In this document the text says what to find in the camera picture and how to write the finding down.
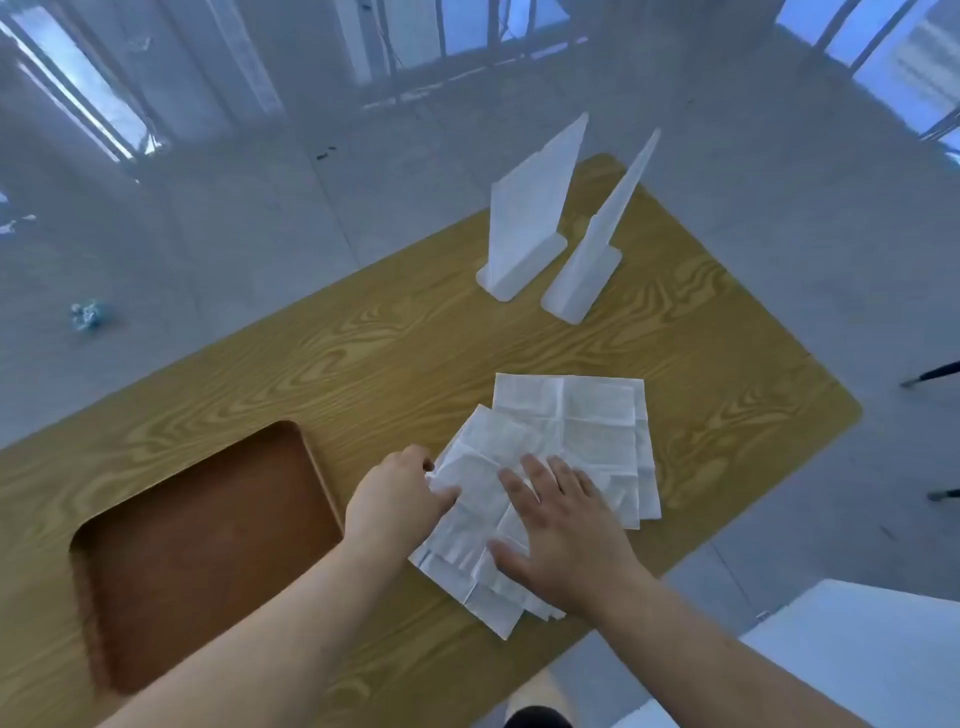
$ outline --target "hand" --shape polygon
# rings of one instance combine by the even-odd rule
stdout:
[[[383,458],[360,481],[347,504],[345,541],[402,563],[460,495],[459,487],[431,491],[424,477],[430,470],[430,453],[419,445]]]
[[[653,578],[586,473],[559,457],[547,458],[550,470],[533,455],[520,462],[535,495],[513,471],[499,476],[526,526],[530,557],[490,541],[498,569],[541,599],[592,621],[625,587]]]

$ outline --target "right hand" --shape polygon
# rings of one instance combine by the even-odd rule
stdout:
[[[499,477],[526,526],[530,556],[490,541],[500,571],[550,604],[593,621],[625,588],[653,579],[586,473],[556,456],[547,458],[549,470],[530,454],[520,462],[535,495],[513,471],[502,470]]]

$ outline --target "forearm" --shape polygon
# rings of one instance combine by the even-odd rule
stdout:
[[[402,562],[343,542],[287,589],[137,695],[109,728],[297,726]]]
[[[597,625],[683,728],[864,725],[641,571],[601,609]]]

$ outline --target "paper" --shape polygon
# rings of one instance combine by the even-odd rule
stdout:
[[[523,476],[526,452],[541,461],[558,454],[584,470],[626,528],[660,517],[641,379],[498,374],[493,409],[476,407],[428,476],[431,488],[459,485],[462,494],[410,560],[503,639],[524,611],[564,616],[500,573],[487,549],[496,538],[529,553],[497,476],[501,468]]]
[[[513,298],[566,247],[557,225],[587,122],[584,113],[492,186],[488,260],[477,282],[500,301]]]
[[[642,379],[497,374],[493,410],[584,470],[625,528],[660,517]]]
[[[544,310],[569,324],[584,320],[623,256],[610,247],[610,241],[658,141],[660,130],[656,129],[610,197],[590,218],[584,239],[543,294],[540,305]]]

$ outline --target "brown tray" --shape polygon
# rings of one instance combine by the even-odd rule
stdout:
[[[95,516],[70,544],[94,684],[123,694],[145,688],[342,537],[292,422],[269,425]]]

